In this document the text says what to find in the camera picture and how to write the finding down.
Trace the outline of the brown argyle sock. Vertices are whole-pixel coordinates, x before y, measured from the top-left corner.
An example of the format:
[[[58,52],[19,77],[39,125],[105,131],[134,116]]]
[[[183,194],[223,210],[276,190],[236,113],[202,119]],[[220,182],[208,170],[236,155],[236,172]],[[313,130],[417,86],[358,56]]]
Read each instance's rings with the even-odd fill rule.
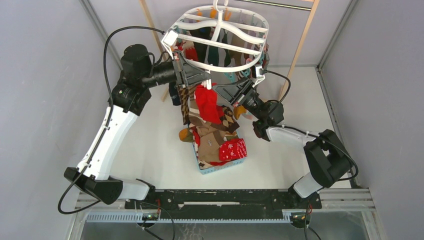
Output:
[[[228,106],[223,106],[222,110],[222,125],[225,127],[225,130],[227,132],[235,132],[240,127],[240,125],[235,120],[233,111]]]
[[[189,90],[186,87],[180,87],[178,89],[179,97],[180,97],[180,110],[182,114],[182,120],[184,125],[189,125]]]

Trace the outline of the navy santa sock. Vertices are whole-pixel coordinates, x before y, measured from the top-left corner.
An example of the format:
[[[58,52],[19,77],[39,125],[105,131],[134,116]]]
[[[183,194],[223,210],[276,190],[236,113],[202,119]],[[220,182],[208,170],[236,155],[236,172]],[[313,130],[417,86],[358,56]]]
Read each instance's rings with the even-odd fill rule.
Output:
[[[180,106],[181,100],[180,100],[178,85],[175,82],[169,83],[168,92],[169,92],[169,96],[171,98],[172,104],[174,106]]]

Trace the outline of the white clothes clip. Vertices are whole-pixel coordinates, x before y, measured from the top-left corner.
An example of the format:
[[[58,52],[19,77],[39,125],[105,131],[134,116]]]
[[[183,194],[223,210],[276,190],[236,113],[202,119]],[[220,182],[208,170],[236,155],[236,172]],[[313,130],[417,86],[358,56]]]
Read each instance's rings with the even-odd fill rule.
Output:
[[[202,82],[202,86],[205,87],[207,90],[212,89],[212,81],[211,79],[205,80]]]

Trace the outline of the long red sock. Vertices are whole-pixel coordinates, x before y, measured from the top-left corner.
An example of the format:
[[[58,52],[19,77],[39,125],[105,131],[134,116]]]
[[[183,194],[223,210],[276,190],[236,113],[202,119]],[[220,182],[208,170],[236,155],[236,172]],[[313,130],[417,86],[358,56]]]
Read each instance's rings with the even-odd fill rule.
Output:
[[[203,120],[213,124],[222,123],[224,110],[222,106],[217,105],[218,95],[214,90],[198,85],[194,91],[194,98]]]

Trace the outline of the white round clip hanger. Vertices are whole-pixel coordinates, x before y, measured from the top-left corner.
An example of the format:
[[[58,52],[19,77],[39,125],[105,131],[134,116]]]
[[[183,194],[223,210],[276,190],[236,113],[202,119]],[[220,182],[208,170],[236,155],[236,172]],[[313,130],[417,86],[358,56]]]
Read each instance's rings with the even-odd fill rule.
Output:
[[[169,27],[178,33],[173,52],[181,42],[205,47],[207,56],[222,53],[218,64],[186,57],[196,67],[220,73],[240,72],[259,64],[267,47],[269,28],[259,13],[231,7],[228,1],[220,5],[216,0],[187,10]]]

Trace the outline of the brown striped sock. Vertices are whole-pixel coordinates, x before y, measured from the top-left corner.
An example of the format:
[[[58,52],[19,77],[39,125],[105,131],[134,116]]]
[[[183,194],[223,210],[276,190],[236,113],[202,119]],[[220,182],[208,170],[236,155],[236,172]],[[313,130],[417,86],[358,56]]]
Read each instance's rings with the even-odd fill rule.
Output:
[[[188,89],[188,93],[189,93],[188,119],[189,119],[190,123],[193,124],[194,126],[202,126],[204,124],[204,121],[200,116],[200,111],[199,111],[198,105],[197,105],[196,100],[195,100],[195,90],[196,90],[196,88],[197,88],[196,86],[193,86],[193,87]]]

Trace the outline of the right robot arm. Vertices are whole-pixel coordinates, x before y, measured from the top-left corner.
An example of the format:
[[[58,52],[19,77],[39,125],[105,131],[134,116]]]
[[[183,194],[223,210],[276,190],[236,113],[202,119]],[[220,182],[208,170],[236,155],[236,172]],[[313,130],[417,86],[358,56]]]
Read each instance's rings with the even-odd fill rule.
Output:
[[[256,117],[252,126],[258,138],[290,145],[304,153],[309,173],[289,188],[289,203],[293,207],[302,208],[313,193],[344,181],[344,175],[351,169],[358,170],[334,131],[326,129],[313,134],[283,124],[282,103],[278,100],[261,100],[251,80],[214,85],[212,90],[233,107],[242,106]]]

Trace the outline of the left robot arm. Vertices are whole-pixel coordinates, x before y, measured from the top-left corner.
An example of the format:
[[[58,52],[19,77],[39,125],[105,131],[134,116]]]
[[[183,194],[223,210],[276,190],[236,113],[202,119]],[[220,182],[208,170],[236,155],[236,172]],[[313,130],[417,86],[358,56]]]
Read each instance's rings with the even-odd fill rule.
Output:
[[[152,185],[143,180],[123,180],[111,176],[113,160],[136,119],[151,98],[150,89],[175,83],[182,87],[210,80],[209,71],[191,64],[177,50],[171,59],[154,63],[154,56],[146,46],[134,44],[124,50],[120,59],[123,70],[117,85],[109,95],[104,120],[86,156],[76,167],[67,167],[64,177],[72,186],[110,205],[116,200],[137,200],[149,209],[157,196]]]

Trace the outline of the mustard yellow hanging sock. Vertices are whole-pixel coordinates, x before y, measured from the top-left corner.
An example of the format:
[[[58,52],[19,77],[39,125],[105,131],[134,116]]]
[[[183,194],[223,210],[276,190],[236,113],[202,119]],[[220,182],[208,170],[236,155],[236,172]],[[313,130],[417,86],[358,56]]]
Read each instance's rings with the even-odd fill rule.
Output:
[[[233,116],[236,120],[238,120],[242,114],[246,114],[246,113],[247,113],[247,110],[242,105],[239,105],[233,108]]]

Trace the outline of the tan brown ribbed sock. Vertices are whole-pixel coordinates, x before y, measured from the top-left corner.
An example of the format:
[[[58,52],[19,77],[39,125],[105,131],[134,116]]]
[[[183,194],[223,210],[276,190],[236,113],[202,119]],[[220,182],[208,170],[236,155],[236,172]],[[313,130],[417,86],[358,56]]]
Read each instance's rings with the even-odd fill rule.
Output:
[[[196,129],[200,137],[197,149],[198,159],[209,165],[220,162],[219,149],[227,141],[226,136],[230,133],[210,125],[197,126]]]

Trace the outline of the red snowflake sock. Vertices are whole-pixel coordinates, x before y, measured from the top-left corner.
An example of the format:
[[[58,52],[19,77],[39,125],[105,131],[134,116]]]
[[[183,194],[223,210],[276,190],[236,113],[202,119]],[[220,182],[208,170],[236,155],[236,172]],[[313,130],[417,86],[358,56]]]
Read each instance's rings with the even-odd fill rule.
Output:
[[[219,160],[229,162],[248,156],[246,143],[243,138],[233,138],[225,141],[219,148]]]

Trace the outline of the orange sock toe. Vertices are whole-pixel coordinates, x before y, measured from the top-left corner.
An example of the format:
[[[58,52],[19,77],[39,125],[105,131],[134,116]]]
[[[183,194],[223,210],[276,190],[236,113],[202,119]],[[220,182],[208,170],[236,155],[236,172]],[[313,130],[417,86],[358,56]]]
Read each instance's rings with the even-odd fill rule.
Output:
[[[182,142],[186,142],[186,143],[193,143],[195,141],[195,137],[190,128],[182,129],[178,133],[178,137]]]

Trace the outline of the light blue plastic basket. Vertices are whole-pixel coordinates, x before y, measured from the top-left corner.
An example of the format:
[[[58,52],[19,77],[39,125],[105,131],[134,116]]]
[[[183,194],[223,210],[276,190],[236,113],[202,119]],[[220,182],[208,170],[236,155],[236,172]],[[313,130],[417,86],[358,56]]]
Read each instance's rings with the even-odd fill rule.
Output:
[[[217,166],[213,166],[213,165],[206,165],[205,163],[203,163],[202,161],[199,160],[199,155],[198,155],[198,145],[193,142],[192,144],[192,149],[193,149],[193,154],[194,154],[194,159],[197,162],[197,169],[199,170],[199,172],[203,175],[206,174],[210,174],[213,172],[217,172],[226,168],[230,168],[230,167],[234,167],[236,165],[240,165],[242,163],[245,162],[246,158],[240,158],[240,159],[236,159],[236,160],[232,160],[229,161],[223,165],[217,165]]]

